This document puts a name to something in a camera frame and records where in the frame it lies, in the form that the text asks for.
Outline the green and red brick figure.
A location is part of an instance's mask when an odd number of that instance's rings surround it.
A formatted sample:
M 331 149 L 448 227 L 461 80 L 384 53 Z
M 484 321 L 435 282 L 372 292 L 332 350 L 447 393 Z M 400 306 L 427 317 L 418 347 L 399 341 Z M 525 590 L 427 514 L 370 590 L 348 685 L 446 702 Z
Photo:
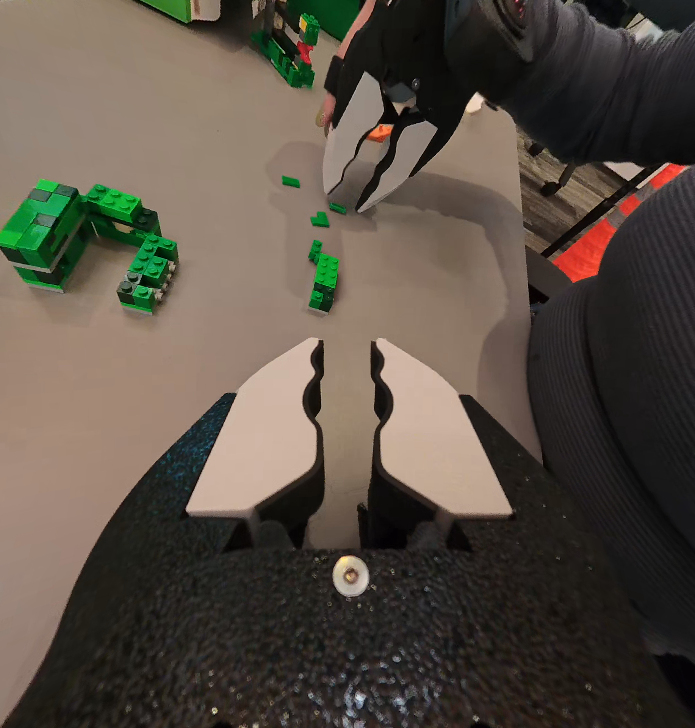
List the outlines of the green and red brick figure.
M 320 24 L 312 14 L 296 16 L 286 2 L 260 2 L 261 28 L 251 35 L 256 49 L 293 88 L 311 89 L 315 78 L 310 54 Z

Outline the person's torso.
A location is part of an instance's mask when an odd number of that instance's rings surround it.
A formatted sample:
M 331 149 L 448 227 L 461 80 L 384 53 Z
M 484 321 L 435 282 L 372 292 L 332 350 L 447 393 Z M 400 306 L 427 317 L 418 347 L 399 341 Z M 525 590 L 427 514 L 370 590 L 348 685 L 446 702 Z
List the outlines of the person's torso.
M 604 545 L 655 654 L 695 664 L 695 165 L 554 296 L 527 381 L 545 464 Z

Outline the black chair base with caster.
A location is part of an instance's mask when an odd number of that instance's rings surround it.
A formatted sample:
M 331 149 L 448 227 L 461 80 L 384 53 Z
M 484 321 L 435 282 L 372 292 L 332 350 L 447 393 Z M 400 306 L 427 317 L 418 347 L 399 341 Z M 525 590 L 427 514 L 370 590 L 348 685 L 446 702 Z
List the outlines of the black chair base with caster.
M 537 157 L 545 148 L 534 141 L 532 141 L 527 147 L 526 152 L 530 157 Z M 550 180 L 546 181 L 543 186 L 540 189 L 540 194 L 544 198 L 548 198 L 550 196 L 555 195 L 559 190 L 561 190 L 563 187 L 565 187 L 568 182 L 570 181 L 570 178 L 572 177 L 574 171 L 578 168 L 578 165 L 574 162 L 571 162 L 567 164 L 561 173 L 561 176 L 558 180 Z

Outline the green cardboard panel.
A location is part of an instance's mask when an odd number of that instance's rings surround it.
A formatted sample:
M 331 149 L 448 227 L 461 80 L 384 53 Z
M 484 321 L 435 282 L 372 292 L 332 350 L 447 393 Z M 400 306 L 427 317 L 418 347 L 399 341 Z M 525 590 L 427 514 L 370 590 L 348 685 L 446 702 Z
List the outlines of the green cardboard panel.
M 343 41 L 362 6 L 363 1 L 315 1 L 314 14 L 321 30 Z

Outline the flat green brick assembly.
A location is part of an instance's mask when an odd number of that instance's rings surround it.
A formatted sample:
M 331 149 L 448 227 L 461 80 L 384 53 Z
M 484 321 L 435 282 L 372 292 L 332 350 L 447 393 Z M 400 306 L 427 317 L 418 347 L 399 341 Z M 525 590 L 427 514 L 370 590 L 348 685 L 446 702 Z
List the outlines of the flat green brick assembly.
M 315 275 L 308 306 L 314 311 L 327 314 L 334 304 L 340 260 L 325 253 L 320 240 L 313 241 L 308 259 L 315 264 Z

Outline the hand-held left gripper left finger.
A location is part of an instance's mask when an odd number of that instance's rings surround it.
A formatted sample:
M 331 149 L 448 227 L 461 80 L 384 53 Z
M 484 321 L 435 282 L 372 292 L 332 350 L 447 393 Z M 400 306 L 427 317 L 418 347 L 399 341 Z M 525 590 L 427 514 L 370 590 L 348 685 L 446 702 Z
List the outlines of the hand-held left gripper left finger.
M 276 522 L 296 548 L 324 500 L 321 410 L 324 342 L 308 338 L 235 393 L 185 512 L 245 523 L 253 538 Z

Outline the green brick set box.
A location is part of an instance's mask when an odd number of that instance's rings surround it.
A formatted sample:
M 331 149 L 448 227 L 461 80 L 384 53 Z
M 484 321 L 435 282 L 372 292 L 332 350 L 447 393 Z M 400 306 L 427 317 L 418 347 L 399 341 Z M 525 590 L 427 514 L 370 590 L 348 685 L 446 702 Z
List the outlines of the green brick set box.
M 221 1 L 139 1 L 183 24 L 216 22 L 222 13 Z

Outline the grey desk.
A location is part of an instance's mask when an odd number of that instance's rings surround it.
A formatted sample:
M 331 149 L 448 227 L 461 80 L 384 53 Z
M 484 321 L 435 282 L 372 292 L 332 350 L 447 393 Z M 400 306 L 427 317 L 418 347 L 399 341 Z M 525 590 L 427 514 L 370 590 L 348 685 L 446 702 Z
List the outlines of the grey desk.
M 313 52 L 314 88 L 292 89 L 251 48 L 250 20 L 248 2 L 199 26 L 137 2 L 0 2 L 0 229 L 40 178 L 104 184 L 156 210 L 180 257 L 150 317 L 119 305 L 124 245 L 89 246 L 65 294 L 28 287 L 0 251 L 0 725 L 127 493 L 222 395 L 308 337 L 325 343 L 312 544 L 358 543 L 371 340 L 474 396 L 540 457 L 514 122 L 465 116 L 394 195 L 318 233 L 315 117 L 334 44 Z M 340 260 L 327 314 L 308 306 L 314 240 Z

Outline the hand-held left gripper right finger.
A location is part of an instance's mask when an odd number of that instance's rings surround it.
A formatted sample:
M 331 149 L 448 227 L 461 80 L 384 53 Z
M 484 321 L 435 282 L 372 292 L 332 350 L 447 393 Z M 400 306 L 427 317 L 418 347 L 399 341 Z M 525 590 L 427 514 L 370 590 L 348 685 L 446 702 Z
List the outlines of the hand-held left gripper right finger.
M 374 431 L 367 543 L 404 548 L 423 527 L 452 542 L 462 521 L 506 521 L 513 508 L 457 390 L 387 339 L 371 342 Z

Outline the U-shaped green brick build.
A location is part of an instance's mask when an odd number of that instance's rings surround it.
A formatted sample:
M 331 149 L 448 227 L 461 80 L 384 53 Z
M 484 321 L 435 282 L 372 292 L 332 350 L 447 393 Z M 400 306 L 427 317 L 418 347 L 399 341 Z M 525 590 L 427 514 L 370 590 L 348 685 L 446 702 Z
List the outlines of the U-shaped green brick build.
M 136 195 L 101 184 L 82 194 L 40 179 L 0 230 L 0 251 L 28 286 L 63 293 L 95 239 L 134 249 L 117 299 L 125 309 L 153 315 L 177 272 L 179 249 Z

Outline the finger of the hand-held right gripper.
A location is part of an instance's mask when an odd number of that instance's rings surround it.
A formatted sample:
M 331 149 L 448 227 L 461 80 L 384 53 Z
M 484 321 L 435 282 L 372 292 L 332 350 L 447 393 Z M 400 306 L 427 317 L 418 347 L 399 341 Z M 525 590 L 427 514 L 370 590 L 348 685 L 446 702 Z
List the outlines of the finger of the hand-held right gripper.
M 394 111 L 379 81 L 364 71 L 337 126 L 332 126 L 327 135 L 322 166 L 325 195 L 335 192 L 362 142 L 380 124 L 391 123 Z
M 438 128 L 422 113 L 404 108 L 393 124 L 387 151 L 358 198 L 356 212 L 366 212 L 402 186 L 414 173 L 437 132 Z

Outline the person's right forearm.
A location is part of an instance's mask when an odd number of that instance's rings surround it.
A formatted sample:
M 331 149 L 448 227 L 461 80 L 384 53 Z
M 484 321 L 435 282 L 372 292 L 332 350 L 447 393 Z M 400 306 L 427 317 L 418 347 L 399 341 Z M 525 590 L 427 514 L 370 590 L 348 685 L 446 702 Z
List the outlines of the person's right forearm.
M 640 41 L 582 5 L 530 2 L 526 18 L 532 60 L 497 44 L 476 91 L 562 161 L 695 165 L 695 22 Z

